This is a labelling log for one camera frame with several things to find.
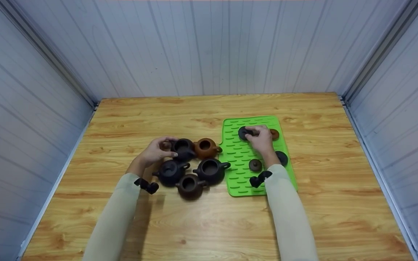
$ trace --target corrugated metal wall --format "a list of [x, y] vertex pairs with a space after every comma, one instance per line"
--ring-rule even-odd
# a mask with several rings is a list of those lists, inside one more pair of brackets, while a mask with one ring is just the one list
[[12, 261], [91, 116], [0, 11], [0, 260]]
[[95, 99], [342, 94], [405, 0], [15, 0]]
[[350, 110], [418, 247], [418, 17]]

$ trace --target black teapot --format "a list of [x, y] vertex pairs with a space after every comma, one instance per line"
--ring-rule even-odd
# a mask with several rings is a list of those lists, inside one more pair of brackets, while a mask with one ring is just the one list
[[187, 162], [196, 158], [196, 153], [194, 152], [194, 144], [189, 139], [179, 139], [172, 141], [171, 151], [177, 152], [179, 154], [177, 157], [174, 157], [174, 159], [180, 162]]
[[162, 185], [173, 187], [180, 178], [185, 175], [185, 170], [189, 167], [188, 162], [178, 162], [175, 160], [167, 160], [159, 167], [158, 172], [152, 175], [156, 176]]
[[199, 163], [198, 168], [193, 170], [201, 180], [209, 185], [221, 182], [225, 177], [225, 170], [231, 166], [229, 162], [220, 162], [214, 158], [208, 158]]

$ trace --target person's right hand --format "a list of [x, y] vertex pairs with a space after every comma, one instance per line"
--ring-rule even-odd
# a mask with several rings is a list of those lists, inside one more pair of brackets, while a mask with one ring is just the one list
[[253, 131], [254, 136], [246, 134], [245, 137], [251, 142], [252, 147], [257, 150], [264, 159], [266, 169], [274, 164], [280, 164], [272, 144], [272, 134], [265, 125], [246, 126], [246, 129]]
[[253, 131], [254, 136], [246, 134], [245, 137], [251, 142], [253, 148], [257, 150], [261, 155], [270, 154], [275, 152], [272, 145], [272, 134], [265, 125], [246, 126], [247, 130]]

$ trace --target wrist mount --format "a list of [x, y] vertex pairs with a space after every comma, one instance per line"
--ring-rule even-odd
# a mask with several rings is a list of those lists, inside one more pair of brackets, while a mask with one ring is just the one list
[[133, 184], [137, 185], [142, 190], [146, 190], [146, 192], [148, 192], [151, 195], [156, 193], [156, 191], [159, 189], [159, 184], [157, 184], [156, 182], [151, 182], [150, 184], [149, 182], [142, 179], [141, 177], [135, 180]]
[[259, 188], [259, 186], [262, 183], [264, 183], [266, 178], [268, 178], [270, 176], [272, 176], [272, 172], [270, 172], [268, 170], [264, 170], [257, 177], [256, 176], [250, 177], [249, 178], [249, 183], [251, 183], [251, 186], [253, 186], [254, 188]]

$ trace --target drying mat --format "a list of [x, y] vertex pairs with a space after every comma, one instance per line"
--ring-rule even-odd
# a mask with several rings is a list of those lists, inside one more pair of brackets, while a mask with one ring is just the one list
[[286, 169], [290, 176], [291, 182], [296, 190], [295, 174], [290, 161], [287, 145], [283, 139], [280, 122], [275, 116], [258, 116], [249, 118], [225, 119], [222, 127], [222, 143], [220, 146], [223, 152], [219, 154], [221, 162], [230, 162], [231, 167], [225, 171], [225, 180], [227, 180], [227, 188], [232, 196], [252, 196], [265, 195], [265, 185], [259, 188], [253, 188], [249, 183], [249, 178], [259, 175], [260, 172], [252, 172], [249, 169], [249, 161], [256, 158], [262, 162], [262, 157], [251, 147], [248, 141], [241, 140], [238, 136], [238, 129], [242, 126], [262, 125], [265, 124], [269, 129], [276, 129], [280, 132], [280, 138], [274, 141], [274, 149], [284, 152], [288, 156], [288, 164]]

